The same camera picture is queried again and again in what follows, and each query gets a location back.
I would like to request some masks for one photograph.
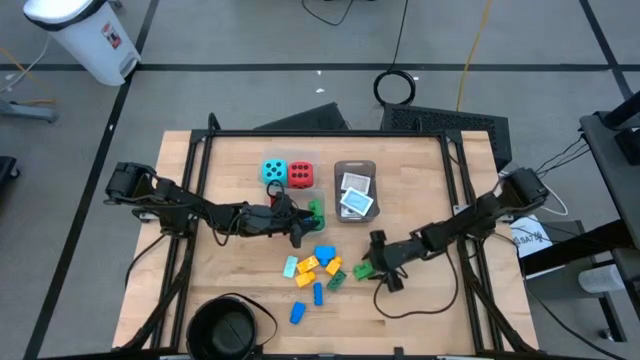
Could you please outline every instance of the black bowl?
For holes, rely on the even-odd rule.
[[[196,311],[187,329],[187,349],[195,360],[245,360],[255,347],[256,332],[253,311],[222,296]]]

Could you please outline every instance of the gray floor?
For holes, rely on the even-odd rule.
[[[118,14],[135,41],[151,1],[123,2],[125,10]],[[640,3],[590,3],[617,60],[640,63],[640,37],[631,31]],[[310,0],[309,6],[336,18],[346,1]],[[411,1],[398,62],[464,63],[482,7],[472,0]],[[142,58],[147,64],[385,63],[393,57],[401,14],[401,1],[356,1],[344,24],[333,28],[306,14],[295,0],[160,0]],[[0,30],[16,34],[0,39],[0,46],[25,63],[37,56],[45,39],[24,19],[16,1],[0,4]],[[474,62],[606,64],[577,0],[495,0]],[[3,63],[8,60],[0,57]],[[52,41],[42,63],[76,62]],[[126,209],[102,204],[102,189],[117,161],[154,164],[164,131],[204,127],[211,111],[223,128],[248,129],[335,101],[353,128],[375,129],[383,112],[371,93],[378,73],[136,73],[41,356],[106,351],[111,345],[122,279],[139,231]],[[0,119],[0,154],[17,157],[23,170],[0,198],[0,347],[7,359],[25,350],[118,92],[84,71],[34,74],[53,89],[62,117],[55,125]],[[414,105],[455,108],[459,72],[411,74],[418,78]],[[639,73],[624,75],[632,90],[640,90]],[[381,92],[401,100],[405,86],[389,79]],[[28,80],[0,94],[18,101],[43,97]],[[577,138],[580,116],[621,101],[611,71],[471,72],[462,108],[508,117],[515,163],[538,166]],[[545,182],[567,203],[569,218],[582,220],[587,229],[618,217],[589,155],[551,173]],[[628,300],[618,295],[626,317],[634,320]],[[596,301],[556,299],[549,304],[588,339],[637,358],[633,340],[638,344],[638,339],[626,344],[597,339],[605,322]],[[601,357],[560,329],[535,301],[531,305],[542,349]],[[629,322],[637,329],[637,321]]]

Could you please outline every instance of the white trash can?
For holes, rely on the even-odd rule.
[[[23,11],[105,85],[122,85],[140,62],[106,0],[29,0]]]

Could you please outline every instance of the red die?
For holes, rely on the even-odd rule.
[[[294,189],[306,189],[313,186],[313,165],[298,161],[289,164],[287,186]]]

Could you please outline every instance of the yellow block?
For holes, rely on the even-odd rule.
[[[331,276],[335,275],[336,272],[340,269],[340,265],[342,265],[342,258],[340,256],[336,256],[329,265],[325,268]]]
[[[313,271],[309,271],[296,276],[296,283],[298,283],[298,287],[303,287],[312,282],[315,278],[316,274]]]
[[[318,262],[318,259],[316,259],[315,256],[311,255],[310,257],[300,261],[297,265],[297,268],[300,274],[304,274],[314,267],[318,266],[319,264],[320,263]]]

